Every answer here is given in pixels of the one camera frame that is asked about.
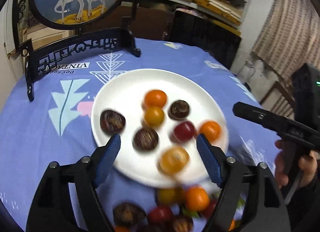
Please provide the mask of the person right hand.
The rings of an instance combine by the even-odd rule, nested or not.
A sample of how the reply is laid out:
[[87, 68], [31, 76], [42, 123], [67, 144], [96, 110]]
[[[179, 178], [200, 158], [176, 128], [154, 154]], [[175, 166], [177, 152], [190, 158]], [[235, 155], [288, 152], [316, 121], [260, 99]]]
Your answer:
[[[289, 178], [287, 177], [287, 174], [285, 174], [284, 172], [285, 163], [283, 156], [284, 154], [280, 152], [277, 154], [277, 157], [274, 160], [274, 163], [276, 165], [274, 178], [278, 183], [279, 188], [286, 186], [289, 182]], [[303, 172], [303, 176], [299, 183], [300, 188], [307, 186], [315, 178], [318, 168], [317, 156], [317, 152], [310, 151], [309, 155], [302, 156], [299, 159], [298, 166], [300, 170], [302, 170]]]

